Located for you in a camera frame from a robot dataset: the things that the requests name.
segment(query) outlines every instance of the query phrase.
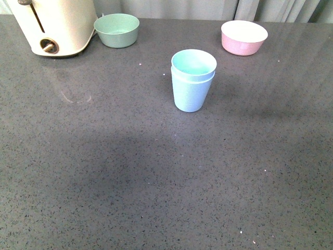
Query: toaster knob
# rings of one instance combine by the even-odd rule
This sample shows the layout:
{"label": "toaster knob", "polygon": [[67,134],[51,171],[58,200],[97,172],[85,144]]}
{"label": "toaster knob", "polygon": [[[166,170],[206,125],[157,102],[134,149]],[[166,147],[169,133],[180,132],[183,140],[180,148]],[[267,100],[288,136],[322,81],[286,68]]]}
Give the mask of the toaster knob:
{"label": "toaster knob", "polygon": [[50,53],[50,54],[56,54],[59,51],[58,44],[50,39],[50,38],[44,38],[41,40],[40,45],[44,52]]}
{"label": "toaster knob", "polygon": [[32,0],[17,0],[17,2],[20,5],[30,5],[30,4],[32,4]]}

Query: stacked cups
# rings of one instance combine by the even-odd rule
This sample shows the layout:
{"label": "stacked cups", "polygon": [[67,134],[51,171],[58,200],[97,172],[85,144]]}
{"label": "stacked cups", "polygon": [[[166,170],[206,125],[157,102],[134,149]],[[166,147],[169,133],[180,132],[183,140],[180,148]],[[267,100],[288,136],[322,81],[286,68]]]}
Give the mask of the stacked cups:
{"label": "stacked cups", "polygon": [[175,105],[184,112],[198,111],[215,76],[216,59],[205,51],[186,49],[171,59]]}

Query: cup rim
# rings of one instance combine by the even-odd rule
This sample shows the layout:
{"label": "cup rim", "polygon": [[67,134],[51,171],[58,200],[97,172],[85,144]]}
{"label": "cup rim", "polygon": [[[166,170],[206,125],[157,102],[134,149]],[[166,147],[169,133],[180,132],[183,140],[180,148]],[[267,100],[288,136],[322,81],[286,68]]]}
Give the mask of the cup rim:
{"label": "cup rim", "polygon": [[[205,54],[206,56],[209,56],[211,57],[212,59],[214,59],[214,68],[212,70],[210,70],[209,72],[207,73],[204,73],[204,74],[190,74],[190,73],[186,73],[186,72],[183,72],[181,71],[180,69],[177,69],[176,65],[174,64],[173,60],[174,58],[179,55],[180,53],[184,53],[186,51],[196,51],[196,52],[200,52],[200,53],[203,53]],[[193,49],[193,48],[190,48],[190,49],[184,49],[182,51],[178,51],[176,54],[174,54],[171,58],[171,65],[174,67],[175,70],[177,70],[178,72],[180,72],[181,74],[184,74],[186,76],[189,76],[189,77],[202,77],[202,76],[205,76],[207,74],[211,74],[213,71],[215,71],[216,67],[217,67],[217,61],[215,59],[215,57],[213,55],[211,55],[210,53],[206,52],[206,51],[202,51],[200,49]]]}
{"label": "cup rim", "polygon": [[215,76],[215,72],[214,72],[214,74],[213,74],[209,79],[204,80],[204,81],[198,81],[198,82],[196,82],[196,81],[189,81],[188,79],[184,79],[184,78],[182,78],[181,76],[179,76],[179,75],[173,73],[173,69],[172,69],[172,67],[171,67],[171,75],[172,75],[173,77],[176,77],[176,78],[178,78],[178,79],[181,79],[183,82],[186,82],[186,83],[188,83],[188,84],[200,84],[200,83],[205,83],[205,82],[208,82],[208,81],[212,80],[212,79],[214,78],[214,76]]}

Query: green bowl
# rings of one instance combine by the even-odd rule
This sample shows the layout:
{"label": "green bowl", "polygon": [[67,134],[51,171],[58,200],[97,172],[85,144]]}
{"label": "green bowl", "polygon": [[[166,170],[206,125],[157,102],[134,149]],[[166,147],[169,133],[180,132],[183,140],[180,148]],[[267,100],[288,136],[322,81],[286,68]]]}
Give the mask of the green bowl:
{"label": "green bowl", "polygon": [[110,14],[98,18],[94,28],[101,41],[111,48],[125,48],[137,39],[139,19],[128,14]]}

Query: pink bowl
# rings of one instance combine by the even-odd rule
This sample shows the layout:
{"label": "pink bowl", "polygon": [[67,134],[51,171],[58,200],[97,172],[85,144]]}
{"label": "pink bowl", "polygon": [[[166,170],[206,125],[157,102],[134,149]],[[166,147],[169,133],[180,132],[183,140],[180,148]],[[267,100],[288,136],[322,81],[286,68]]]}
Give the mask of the pink bowl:
{"label": "pink bowl", "polygon": [[256,53],[268,37],[268,32],[254,22],[234,20],[221,26],[223,48],[238,56]]}

